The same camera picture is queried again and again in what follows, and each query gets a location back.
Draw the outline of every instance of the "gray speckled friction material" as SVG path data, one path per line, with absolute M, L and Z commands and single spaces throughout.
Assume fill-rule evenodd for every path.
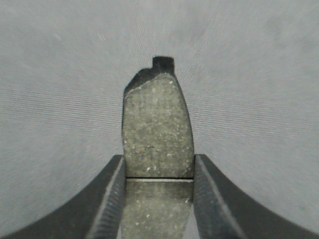
M 127 181 L 122 239 L 181 239 L 191 207 L 192 180 Z
M 123 146 L 127 177 L 193 176 L 191 126 L 174 76 L 160 73 L 126 92 Z

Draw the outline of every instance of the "brake pad friction material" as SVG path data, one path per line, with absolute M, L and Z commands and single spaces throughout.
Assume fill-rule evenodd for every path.
M 127 177 L 193 177 L 188 111 L 173 63 L 167 61 L 154 58 L 153 68 L 140 71 L 125 90 L 122 134 Z

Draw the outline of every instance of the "gray backdrop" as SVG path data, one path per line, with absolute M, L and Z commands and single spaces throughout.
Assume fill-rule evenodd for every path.
M 155 55 L 175 58 L 195 151 L 319 232 L 317 0 L 1 0 L 0 236 L 122 153 L 123 89 Z

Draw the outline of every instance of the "gray fabric background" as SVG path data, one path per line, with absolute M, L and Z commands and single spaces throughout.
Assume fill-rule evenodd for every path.
M 0 1 L 0 236 L 122 153 L 125 85 L 175 58 L 207 154 L 263 205 L 319 232 L 317 0 Z

